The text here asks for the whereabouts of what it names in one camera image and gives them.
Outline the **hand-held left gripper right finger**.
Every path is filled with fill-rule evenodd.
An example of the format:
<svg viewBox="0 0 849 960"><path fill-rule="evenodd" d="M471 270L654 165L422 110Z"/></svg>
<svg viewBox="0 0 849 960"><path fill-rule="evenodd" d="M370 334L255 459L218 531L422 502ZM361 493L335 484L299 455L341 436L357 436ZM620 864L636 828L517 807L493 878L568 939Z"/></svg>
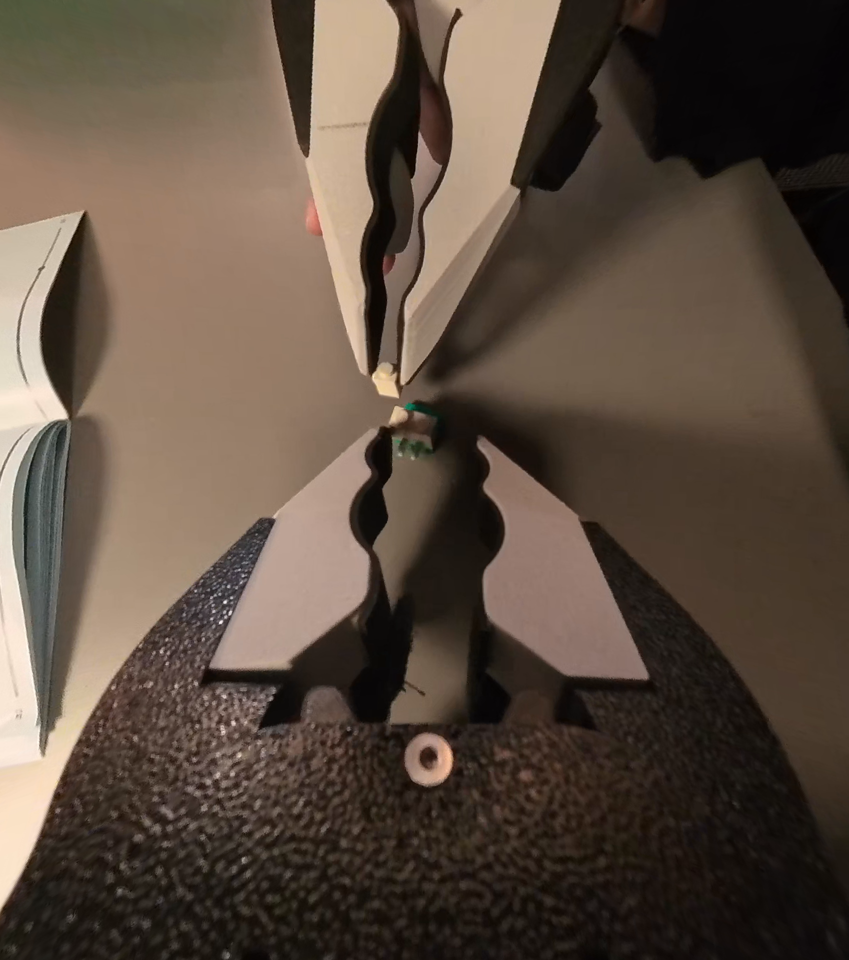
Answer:
<svg viewBox="0 0 849 960"><path fill-rule="evenodd" d="M580 690L640 690L649 670L579 515L489 438L476 449L490 559L468 664L469 716L525 694L544 716Z"/></svg>

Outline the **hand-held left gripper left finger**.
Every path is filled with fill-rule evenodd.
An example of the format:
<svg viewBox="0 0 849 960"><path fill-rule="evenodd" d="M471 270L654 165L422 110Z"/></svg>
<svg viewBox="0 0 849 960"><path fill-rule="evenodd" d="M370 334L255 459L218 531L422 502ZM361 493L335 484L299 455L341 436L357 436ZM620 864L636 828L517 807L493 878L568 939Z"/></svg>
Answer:
<svg viewBox="0 0 849 960"><path fill-rule="evenodd" d="M264 724L302 717L324 688L357 721L389 719L409 650L374 549L392 452L385 427L366 431L273 517L206 670L208 682L273 688Z"/></svg>

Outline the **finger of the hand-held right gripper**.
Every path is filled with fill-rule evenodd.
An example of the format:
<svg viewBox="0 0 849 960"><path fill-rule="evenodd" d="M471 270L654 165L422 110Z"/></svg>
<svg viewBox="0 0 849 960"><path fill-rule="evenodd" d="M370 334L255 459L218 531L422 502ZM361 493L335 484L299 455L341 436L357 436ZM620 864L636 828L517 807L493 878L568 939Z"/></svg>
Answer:
<svg viewBox="0 0 849 960"><path fill-rule="evenodd" d="M384 261L413 226L420 120L414 30L391 2L314 3L305 167L348 342L379 364Z"/></svg>
<svg viewBox="0 0 849 960"><path fill-rule="evenodd" d="M514 220L514 169L559 1L416 2L428 71L450 114L442 174L419 210L419 263L402 309L398 381L432 354Z"/></svg>

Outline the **white and green lego assembly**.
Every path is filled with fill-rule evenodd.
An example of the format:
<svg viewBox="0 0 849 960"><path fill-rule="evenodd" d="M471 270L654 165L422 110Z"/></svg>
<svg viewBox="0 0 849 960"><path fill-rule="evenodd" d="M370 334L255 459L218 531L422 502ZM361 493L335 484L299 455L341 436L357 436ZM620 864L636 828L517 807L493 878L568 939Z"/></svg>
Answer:
<svg viewBox="0 0 849 960"><path fill-rule="evenodd" d="M431 456L444 435L444 418L429 404L413 401L395 406L387 425L393 456L413 460Z"/></svg>

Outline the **person's right hand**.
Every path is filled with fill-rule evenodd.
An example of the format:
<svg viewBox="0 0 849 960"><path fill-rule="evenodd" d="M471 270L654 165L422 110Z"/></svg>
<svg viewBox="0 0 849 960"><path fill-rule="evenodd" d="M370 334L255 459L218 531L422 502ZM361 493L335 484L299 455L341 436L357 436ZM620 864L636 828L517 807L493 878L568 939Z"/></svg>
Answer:
<svg viewBox="0 0 849 960"><path fill-rule="evenodd" d="M441 92L431 74L425 70L420 75L419 85L419 133L434 162L444 164L448 161L452 148L451 114L441 99ZM323 235L314 198L309 198L304 214L304 225L308 234ZM394 268L396 257L388 254L382 261L383 275L387 276Z"/></svg>

